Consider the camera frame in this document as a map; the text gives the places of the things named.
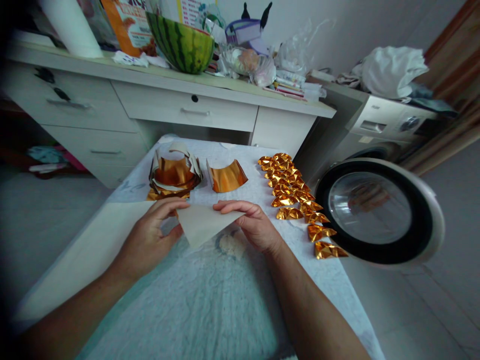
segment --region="snack bag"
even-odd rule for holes
[[[157,56],[143,0],[101,0],[121,50],[133,57]]]

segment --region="half watermelon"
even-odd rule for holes
[[[199,74],[209,66],[215,49],[209,34],[148,11],[146,19],[156,44],[177,70]]]

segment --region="desk drawer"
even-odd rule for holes
[[[258,106],[112,81],[130,118],[252,132]]]
[[[14,63],[5,71],[5,93],[37,123],[137,133],[109,80],[50,69],[54,84],[37,76],[35,66]],[[62,100],[61,89],[71,99]]]
[[[138,133],[44,125],[82,164],[135,166],[147,153]]]

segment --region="forearm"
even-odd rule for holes
[[[107,270],[20,336],[36,359],[73,359],[134,281]]]
[[[352,328],[283,240],[265,257],[299,359],[369,359]]]

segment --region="table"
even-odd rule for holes
[[[145,200],[153,152],[156,148],[168,151],[173,140],[178,138],[163,136],[107,202]],[[278,209],[270,206],[272,189],[257,160],[278,150],[181,141],[198,157],[205,175],[191,192],[190,202],[211,205],[218,200],[242,199],[259,204],[370,356],[384,359],[372,325],[340,261],[315,258],[306,224],[300,220],[275,219]],[[227,166],[237,159],[248,177],[247,183],[232,192],[213,192],[206,176],[206,158],[213,168]],[[175,224],[176,220],[167,221],[164,230],[169,231]],[[248,244],[241,230],[231,225],[198,249],[189,248],[183,237],[167,258],[112,308],[78,358],[280,359],[293,353],[263,255]]]

